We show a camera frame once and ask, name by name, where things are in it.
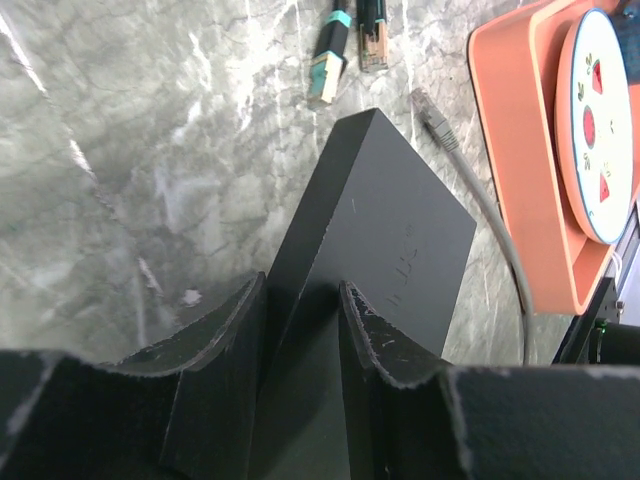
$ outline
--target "orange tray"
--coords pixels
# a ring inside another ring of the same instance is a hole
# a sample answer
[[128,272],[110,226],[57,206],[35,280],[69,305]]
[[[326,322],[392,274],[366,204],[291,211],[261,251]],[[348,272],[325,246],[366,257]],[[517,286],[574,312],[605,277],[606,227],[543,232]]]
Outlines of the orange tray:
[[[570,26],[616,0],[541,1],[478,28],[469,64],[498,200],[522,257],[537,312],[581,314],[613,247],[582,232],[555,159],[558,63]],[[634,117],[633,198],[640,190],[640,86]]]

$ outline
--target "dark blue object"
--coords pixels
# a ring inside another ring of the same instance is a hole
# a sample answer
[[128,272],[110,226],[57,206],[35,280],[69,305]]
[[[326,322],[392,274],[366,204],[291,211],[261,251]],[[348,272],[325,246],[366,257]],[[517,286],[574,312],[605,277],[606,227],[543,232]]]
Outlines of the dark blue object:
[[611,16],[629,85],[640,83],[640,2],[623,0]]

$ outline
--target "marble countertop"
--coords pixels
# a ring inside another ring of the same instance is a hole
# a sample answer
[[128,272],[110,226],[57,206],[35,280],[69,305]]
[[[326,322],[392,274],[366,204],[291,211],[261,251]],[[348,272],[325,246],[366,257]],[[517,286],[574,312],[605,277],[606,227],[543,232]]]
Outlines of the marble countertop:
[[[409,101],[426,88],[495,198],[469,33],[517,0],[389,0],[390,68],[355,34],[335,103],[306,105],[320,0],[5,0],[0,346],[113,360],[268,271],[337,118],[379,107],[478,221],[444,357],[514,364],[516,291],[464,182]],[[540,315],[549,362],[566,317]]]

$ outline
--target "gray marble table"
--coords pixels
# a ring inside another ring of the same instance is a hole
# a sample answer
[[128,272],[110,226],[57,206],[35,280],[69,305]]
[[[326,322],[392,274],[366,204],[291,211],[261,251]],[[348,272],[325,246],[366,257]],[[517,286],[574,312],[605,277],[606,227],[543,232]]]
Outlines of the gray marble table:
[[[113,360],[178,314],[268,271],[337,118],[377,106],[478,221],[445,345],[517,363],[518,301],[462,179],[408,102],[428,89],[494,195],[467,67],[469,33],[517,0],[389,0],[390,69],[311,111],[324,0],[3,0],[0,346]],[[568,325],[538,316],[549,362]]]

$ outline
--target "plate with watermelon design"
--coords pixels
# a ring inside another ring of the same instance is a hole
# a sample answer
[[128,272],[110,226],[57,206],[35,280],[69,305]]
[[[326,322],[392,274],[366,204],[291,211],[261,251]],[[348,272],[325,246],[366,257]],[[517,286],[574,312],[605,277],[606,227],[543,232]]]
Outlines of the plate with watermelon design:
[[560,171],[580,228],[594,241],[615,243],[632,198],[633,126],[620,45],[600,9],[585,13],[565,38],[555,127]]

